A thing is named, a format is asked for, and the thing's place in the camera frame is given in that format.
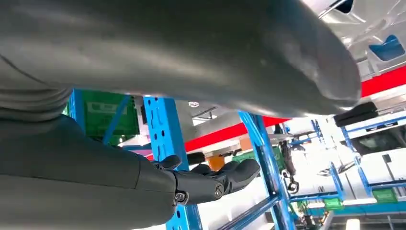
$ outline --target screw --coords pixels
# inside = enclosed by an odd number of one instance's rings
[[[222,184],[218,184],[218,185],[216,186],[215,190],[214,190],[214,195],[215,195],[217,198],[220,198],[220,197],[223,196],[223,193],[224,193],[223,185],[222,185]]]
[[[176,200],[177,202],[183,202],[183,201],[185,200],[185,198],[186,198],[186,196],[185,196],[185,194],[183,194],[183,193],[177,193],[177,194],[175,195],[175,200]]]

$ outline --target red wall trim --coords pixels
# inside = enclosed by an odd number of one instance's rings
[[[376,76],[370,80],[364,81],[361,84],[361,96],[366,97],[371,94],[388,90],[397,86],[406,84],[406,67],[401,67],[392,70],[388,73],[384,73],[380,76]],[[285,118],[275,118],[275,117],[265,117],[265,126],[269,127],[289,119]],[[239,123],[216,132],[198,137],[193,140],[185,142],[186,152],[193,151],[217,142],[227,140],[230,138],[235,138],[247,133],[243,123]]]

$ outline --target humanoid robot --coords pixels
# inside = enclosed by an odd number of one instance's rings
[[[360,77],[298,0],[2,0],[0,228],[158,225],[177,203],[219,199],[259,172],[255,161],[175,172],[176,159],[90,140],[61,115],[72,88],[303,117],[354,106]]]

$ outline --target perforated upright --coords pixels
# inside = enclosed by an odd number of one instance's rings
[[[177,170],[189,170],[188,160],[180,130],[175,101],[167,98],[144,97],[149,134],[154,159],[161,161],[169,155],[177,155],[182,164]],[[201,230],[196,205],[178,205],[175,215],[166,223],[167,230]]]

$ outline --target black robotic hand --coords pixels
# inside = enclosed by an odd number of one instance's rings
[[[231,161],[219,171],[200,164],[187,171],[174,171],[181,161],[176,155],[161,162],[152,162],[157,168],[171,172],[176,179],[175,202],[191,205],[215,201],[222,196],[245,188],[259,173],[260,167],[254,159],[241,163]]]

